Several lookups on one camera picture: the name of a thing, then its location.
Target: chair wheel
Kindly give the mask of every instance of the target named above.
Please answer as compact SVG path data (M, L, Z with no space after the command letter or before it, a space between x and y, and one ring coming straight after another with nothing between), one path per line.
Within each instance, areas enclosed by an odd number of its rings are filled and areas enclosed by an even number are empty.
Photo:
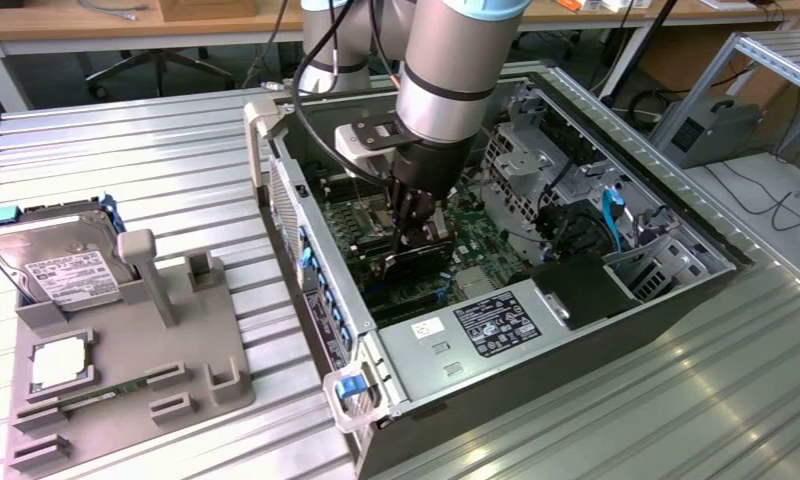
M92 95L98 100L104 100L109 96L109 90L106 87L101 87L100 85L89 85L89 95Z

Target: hard drive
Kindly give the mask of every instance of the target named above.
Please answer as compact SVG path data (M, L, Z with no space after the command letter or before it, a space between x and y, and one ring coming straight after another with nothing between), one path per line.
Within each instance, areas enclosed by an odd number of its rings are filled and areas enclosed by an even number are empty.
M120 298L118 285L137 279L116 254L120 230L114 202L0 207L0 270L26 303L73 312Z

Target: office chair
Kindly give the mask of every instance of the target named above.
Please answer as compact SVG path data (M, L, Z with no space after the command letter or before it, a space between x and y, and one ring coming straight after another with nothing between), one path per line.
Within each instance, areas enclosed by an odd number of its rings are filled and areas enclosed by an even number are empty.
M88 73L92 70L88 56L85 53L78 53L77 59L80 60L80 65L82 67L85 85L89 90L89 94L97 99L105 99L109 96L109 91L106 90L106 87L100 84L100 82L116 76L118 73L129 70L130 68L137 67L138 65L153 63L154 79L157 82L157 96L164 96L162 76L166 72L168 62L177 63L178 65L184 65L185 67L221 78L224 81L225 90L232 90L236 86L233 75L221 68L214 67L202 61L209 56L208 49L205 47L198 47L198 60L180 55L177 52L181 50L184 50L184 48L152 48L137 55L133 55L129 50L121 50L118 52L121 55L121 61L92 74Z

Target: white label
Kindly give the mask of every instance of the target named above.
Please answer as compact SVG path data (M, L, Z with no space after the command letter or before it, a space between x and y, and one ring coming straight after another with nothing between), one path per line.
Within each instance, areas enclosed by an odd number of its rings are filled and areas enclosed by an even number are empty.
M441 320L438 317L432 317L429 320L424 320L422 322L417 322L412 325L412 333L414 333L414 338L418 340L424 337L428 337L433 333L438 333L444 330L444 325L441 324Z
M97 250L23 265L57 305L88 300L118 290Z

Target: hard drive label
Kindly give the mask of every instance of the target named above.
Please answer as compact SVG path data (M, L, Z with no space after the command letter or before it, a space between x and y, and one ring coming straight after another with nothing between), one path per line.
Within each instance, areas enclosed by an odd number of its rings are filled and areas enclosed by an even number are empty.
M453 310L477 353L490 357L541 335L512 292Z
M27 263L23 268L57 305L88 300L118 289L97 250Z

